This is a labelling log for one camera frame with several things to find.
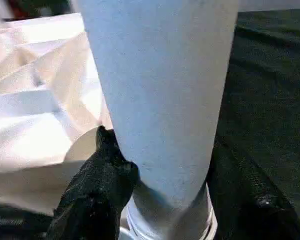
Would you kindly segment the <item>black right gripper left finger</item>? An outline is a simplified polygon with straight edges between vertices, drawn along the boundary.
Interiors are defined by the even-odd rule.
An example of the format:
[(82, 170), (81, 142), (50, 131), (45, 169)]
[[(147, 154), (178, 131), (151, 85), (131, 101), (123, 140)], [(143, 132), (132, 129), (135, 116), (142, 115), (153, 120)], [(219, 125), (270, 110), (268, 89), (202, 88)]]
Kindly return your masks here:
[(96, 130), (95, 152), (63, 192), (47, 240), (117, 240), (121, 213), (139, 180), (139, 169), (124, 158), (115, 132)]

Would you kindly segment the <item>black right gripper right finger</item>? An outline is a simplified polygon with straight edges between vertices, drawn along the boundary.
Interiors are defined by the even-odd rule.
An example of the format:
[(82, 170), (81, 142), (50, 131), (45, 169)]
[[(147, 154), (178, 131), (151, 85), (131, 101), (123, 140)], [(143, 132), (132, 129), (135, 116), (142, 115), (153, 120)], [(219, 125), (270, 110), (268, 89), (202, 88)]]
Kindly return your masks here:
[(214, 141), (207, 183), (217, 240), (300, 240), (295, 208), (254, 160)]

